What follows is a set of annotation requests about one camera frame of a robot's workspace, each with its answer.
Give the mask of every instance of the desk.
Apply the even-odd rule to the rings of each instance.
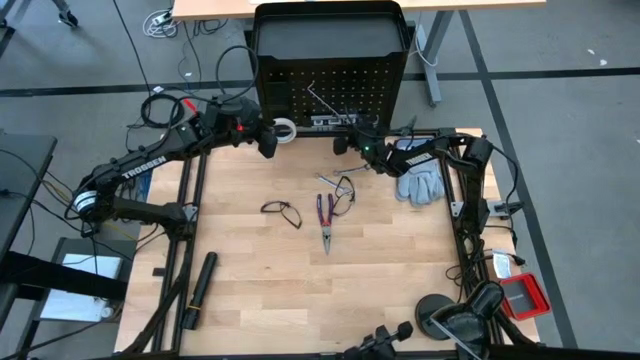
[[[300,0],[278,0],[295,2]],[[515,8],[544,5],[546,0],[396,0],[406,12],[437,11],[430,32],[427,34],[421,24],[416,29],[417,42],[422,56],[429,64],[422,62],[426,77],[427,100],[435,107],[442,101],[438,77],[436,75],[438,52],[447,32],[451,17],[456,10],[475,10],[489,8]],[[176,20],[211,20],[224,18],[253,18],[255,8],[249,0],[175,0],[173,18]]]
[[[460,131],[480,135],[479,129]],[[341,352],[359,345],[379,325],[391,329],[414,322],[415,305],[424,295],[457,298],[459,288],[444,274],[458,264],[447,200],[414,209],[395,199],[395,179],[386,175],[351,176],[357,202],[347,215],[334,218],[331,253],[324,254],[315,199],[330,188],[314,174],[359,165],[355,151],[335,156],[332,138],[296,139],[280,145],[271,160],[262,158],[255,146],[213,150],[189,294],[207,252],[217,252],[219,262],[198,329],[183,333],[181,355]],[[170,163],[154,170],[149,202],[174,201],[181,166]],[[484,195],[499,199],[491,166]],[[302,215],[302,228],[295,230],[278,214],[260,214],[268,200],[291,202]],[[146,227],[141,236],[150,230]],[[486,248],[514,252],[507,230],[488,228],[483,238]],[[156,309],[161,278],[152,272],[164,267],[167,248],[168,240],[160,238],[136,255],[116,350],[132,342]],[[174,311],[167,316],[165,348],[174,316]],[[518,326],[537,339],[533,320]],[[453,346],[416,329],[396,348]]]
[[[40,186],[39,179],[49,166],[56,142],[51,136],[0,133],[0,189],[21,194],[0,197],[0,329],[16,297],[41,300],[44,289],[124,298],[126,282],[9,250]]]

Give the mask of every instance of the roll of tape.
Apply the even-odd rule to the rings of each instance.
[[[278,144],[286,144],[288,142],[292,142],[293,139],[296,138],[296,124],[294,124],[293,121],[287,118],[276,118],[273,121],[275,122],[276,127],[285,126],[289,128],[289,131],[291,131],[288,135],[278,136]]]

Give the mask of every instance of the pliers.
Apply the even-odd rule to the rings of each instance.
[[[327,220],[325,220],[322,211],[322,195],[318,194],[316,207],[318,208],[320,226],[322,226],[322,243],[324,244],[324,252],[327,255],[329,255],[329,248],[331,247],[331,219],[333,218],[333,205],[333,195],[329,194],[329,215],[327,216]]]

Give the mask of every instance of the eyeglasses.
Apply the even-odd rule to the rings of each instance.
[[[351,210],[351,206],[356,202],[356,189],[347,176],[340,178],[335,191],[336,202],[333,205],[333,215],[342,216]]]
[[[302,226],[302,217],[296,208],[286,201],[269,201],[260,208],[261,213],[280,213],[282,217],[293,225],[296,229]]]

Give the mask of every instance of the red box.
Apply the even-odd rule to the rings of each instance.
[[[516,320],[524,320],[551,311],[551,305],[544,295],[535,275],[525,273],[500,281],[505,291],[502,302],[504,311]]]

